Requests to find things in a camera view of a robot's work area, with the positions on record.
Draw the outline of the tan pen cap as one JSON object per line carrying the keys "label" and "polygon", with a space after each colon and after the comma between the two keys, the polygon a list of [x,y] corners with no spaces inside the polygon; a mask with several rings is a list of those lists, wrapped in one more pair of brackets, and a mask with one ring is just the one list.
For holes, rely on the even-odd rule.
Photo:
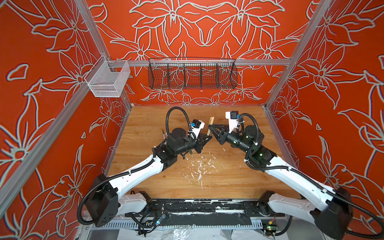
{"label": "tan pen cap", "polygon": [[210,117],[209,125],[212,125],[214,123],[214,119],[215,119],[215,117]]}

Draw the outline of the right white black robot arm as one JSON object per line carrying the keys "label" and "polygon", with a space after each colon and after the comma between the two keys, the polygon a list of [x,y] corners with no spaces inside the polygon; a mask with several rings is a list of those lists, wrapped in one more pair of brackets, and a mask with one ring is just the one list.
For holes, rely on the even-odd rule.
{"label": "right white black robot arm", "polygon": [[245,152],[249,168],[277,178],[302,196],[293,199],[266,191],[258,200],[261,215],[289,215],[314,224],[334,240],[344,237],[353,218],[353,207],[346,203],[351,196],[346,190],[334,190],[285,162],[262,145],[264,135],[254,125],[245,127],[242,133],[230,130],[228,125],[209,125],[209,129],[221,145],[229,143]]}

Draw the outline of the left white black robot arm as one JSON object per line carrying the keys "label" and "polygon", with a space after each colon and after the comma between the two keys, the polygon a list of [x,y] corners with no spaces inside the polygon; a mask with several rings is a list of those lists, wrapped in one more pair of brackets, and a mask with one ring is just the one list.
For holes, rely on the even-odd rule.
{"label": "left white black robot arm", "polygon": [[191,150],[201,153],[212,136],[199,133],[196,140],[187,137],[183,129],[174,129],[144,161],[119,174],[97,176],[79,203],[78,222],[102,227],[117,215],[140,213],[151,204],[151,198],[141,191],[131,197],[125,194],[144,180],[165,171],[179,156]]}

